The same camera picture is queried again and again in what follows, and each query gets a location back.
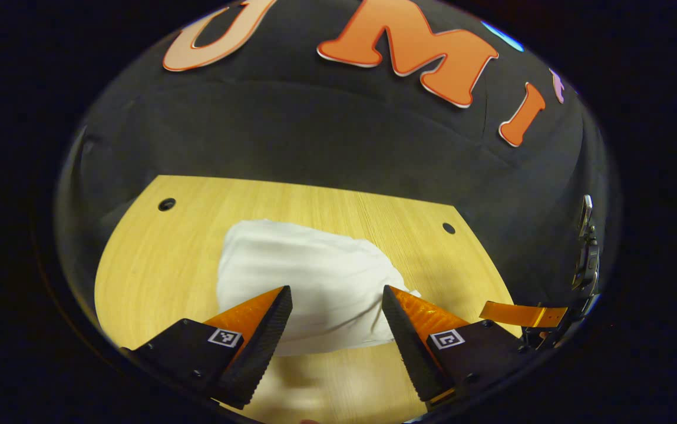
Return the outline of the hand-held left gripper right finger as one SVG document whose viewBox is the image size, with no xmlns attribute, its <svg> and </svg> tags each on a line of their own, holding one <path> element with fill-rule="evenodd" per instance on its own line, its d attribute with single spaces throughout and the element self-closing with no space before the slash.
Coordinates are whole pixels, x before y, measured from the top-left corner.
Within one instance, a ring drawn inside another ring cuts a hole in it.
<svg viewBox="0 0 677 424">
<path fill-rule="evenodd" d="M 492 320 L 470 324 L 389 285 L 382 311 L 417 396 L 429 410 L 484 395 L 537 357 Z"/>
</svg>

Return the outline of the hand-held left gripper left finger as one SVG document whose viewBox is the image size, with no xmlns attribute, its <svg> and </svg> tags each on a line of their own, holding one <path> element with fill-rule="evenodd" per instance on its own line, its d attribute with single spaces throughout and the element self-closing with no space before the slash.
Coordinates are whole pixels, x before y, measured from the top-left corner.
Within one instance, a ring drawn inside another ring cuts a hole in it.
<svg viewBox="0 0 677 424">
<path fill-rule="evenodd" d="M 273 359 L 292 306 L 290 287 L 278 287 L 205 322 L 180 319 L 123 352 L 184 393 L 242 409 Z"/>
</svg>

